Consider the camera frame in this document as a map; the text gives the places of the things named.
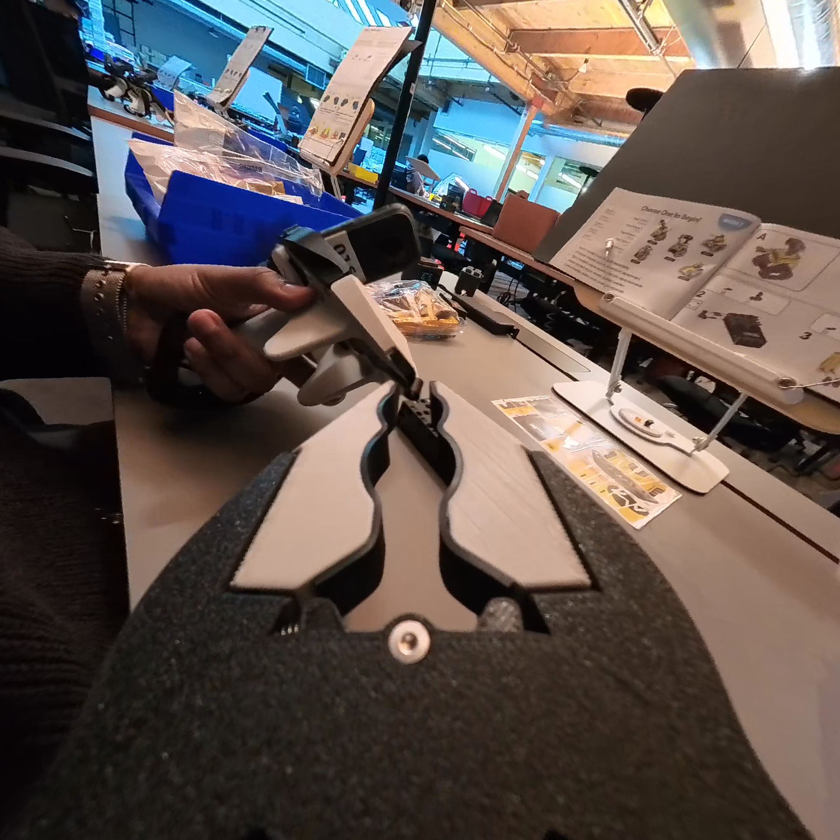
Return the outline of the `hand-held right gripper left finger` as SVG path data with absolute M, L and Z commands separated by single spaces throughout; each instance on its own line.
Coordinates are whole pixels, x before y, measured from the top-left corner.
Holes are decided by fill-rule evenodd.
M 390 465 L 400 393 L 378 386 L 294 452 L 230 586 L 330 600 L 347 616 L 382 580 L 385 544 L 375 484 Z

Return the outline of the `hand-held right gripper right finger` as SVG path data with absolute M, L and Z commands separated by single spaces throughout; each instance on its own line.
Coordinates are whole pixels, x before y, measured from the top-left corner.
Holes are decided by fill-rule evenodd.
M 592 579 L 535 453 L 449 386 L 429 386 L 439 464 L 439 569 L 457 602 L 476 616 L 502 600 L 524 631 L 549 629 L 534 596 L 587 591 Z

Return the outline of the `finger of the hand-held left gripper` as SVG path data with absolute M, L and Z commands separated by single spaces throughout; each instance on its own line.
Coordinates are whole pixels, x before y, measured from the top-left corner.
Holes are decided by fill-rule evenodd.
M 334 281 L 329 294 L 349 319 L 349 337 L 345 342 L 372 368 L 396 383 L 403 393 L 405 386 L 420 377 L 406 337 L 379 308 L 356 276 Z

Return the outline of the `black perforated plastic block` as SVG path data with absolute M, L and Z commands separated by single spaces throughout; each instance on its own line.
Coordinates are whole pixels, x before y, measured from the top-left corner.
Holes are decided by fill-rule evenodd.
M 455 452 L 439 429 L 444 408 L 434 396 L 416 401 L 403 400 L 397 427 L 433 472 L 449 485 L 455 476 Z

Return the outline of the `person's left forearm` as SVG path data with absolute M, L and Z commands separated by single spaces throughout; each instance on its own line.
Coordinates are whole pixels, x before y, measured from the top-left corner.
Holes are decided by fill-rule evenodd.
M 99 255 L 38 250 L 1 227 L 1 380 L 108 376 L 81 286 Z

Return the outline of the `person's left hand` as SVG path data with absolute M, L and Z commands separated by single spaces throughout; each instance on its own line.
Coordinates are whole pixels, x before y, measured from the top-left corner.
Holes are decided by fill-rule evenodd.
M 267 309 L 296 312 L 314 299 L 312 289 L 267 267 L 136 266 L 123 288 L 126 334 L 141 360 L 152 362 L 167 320 L 186 315 L 183 356 L 210 392 L 232 404 L 267 394 L 280 378 L 232 325 Z

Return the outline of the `bag of yellow parts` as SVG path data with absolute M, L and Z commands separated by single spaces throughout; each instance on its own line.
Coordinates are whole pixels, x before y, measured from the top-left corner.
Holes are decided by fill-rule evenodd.
M 408 340 L 447 340 L 464 329 L 456 308 L 423 280 L 378 280 L 364 288 Z

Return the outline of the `yellow grey sticker sheet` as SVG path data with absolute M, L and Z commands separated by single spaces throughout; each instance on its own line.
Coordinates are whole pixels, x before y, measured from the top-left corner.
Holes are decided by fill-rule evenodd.
M 553 395 L 493 401 L 604 507 L 625 524 L 641 529 L 682 495 Z

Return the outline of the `instruction sheet stand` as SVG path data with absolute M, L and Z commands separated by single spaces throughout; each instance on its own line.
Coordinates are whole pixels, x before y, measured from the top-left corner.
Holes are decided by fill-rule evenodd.
M 303 158 L 325 172 L 343 152 L 352 151 L 351 136 L 361 125 L 367 102 L 406 55 L 412 32 L 404 26 L 362 28 L 318 101 L 298 146 Z
M 217 112 L 223 111 L 235 101 L 245 84 L 250 68 L 273 31 L 274 28 L 270 26 L 255 26 L 248 30 L 228 59 L 215 87 L 206 95 L 206 101 L 211 109 Z

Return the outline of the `blue plastic bin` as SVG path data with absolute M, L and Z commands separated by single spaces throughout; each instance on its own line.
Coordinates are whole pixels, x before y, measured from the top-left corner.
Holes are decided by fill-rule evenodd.
M 280 180 L 285 195 L 273 197 L 175 171 L 157 197 L 133 151 L 124 184 L 147 239 L 171 264 L 255 266 L 292 226 L 323 232 L 362 215 L 327 192 L 318 195 L 289 180 Z

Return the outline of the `black pole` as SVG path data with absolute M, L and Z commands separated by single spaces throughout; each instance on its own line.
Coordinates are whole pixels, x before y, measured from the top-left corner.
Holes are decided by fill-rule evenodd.
M 391 139 L 388 143 L 382 171 L 377 180 L 373 209 L 382 208 L 389 196 L 392 175 L 398 158 L 403 135 L 410 113 L 416 89 L 419 70 L 422 65 L 424 51 L 433 23 L 436 1 L 423 1 L 419 13 L 418 24 L 414 28 L 413 37 L 406 42 L 403 52 L 408 56 L 406 73 L 402 83 L 400 97 L 395 110 Z

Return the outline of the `clear bags of parts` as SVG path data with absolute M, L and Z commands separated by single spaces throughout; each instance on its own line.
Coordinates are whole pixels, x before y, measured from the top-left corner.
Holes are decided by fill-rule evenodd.
M 286 152 L 180 92 L 174 94 L 174 105 L 173 145 L 141 139 L 129 142 L 158 202 L 165 198 L 176 172 L 292 203 L 322 195 L 321 176 Z

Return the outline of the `metal wristwatch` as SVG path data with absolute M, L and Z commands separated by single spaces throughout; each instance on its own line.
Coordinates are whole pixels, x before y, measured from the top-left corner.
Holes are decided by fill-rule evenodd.
M 80 287 L 80 307 L 91 344 L 100 352 L 115 353 L 124 343 L 128 304 L 124 289 L 132 273 L 150 266 L 141 262 L 105 259 L 89 269 Z

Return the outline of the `open instruction manual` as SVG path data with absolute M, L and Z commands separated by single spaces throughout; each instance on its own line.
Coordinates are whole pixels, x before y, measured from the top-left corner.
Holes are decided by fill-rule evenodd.
M 684 361 L 782 403 L 838 403 L 838 239 L 614 189 L 551 265 Z

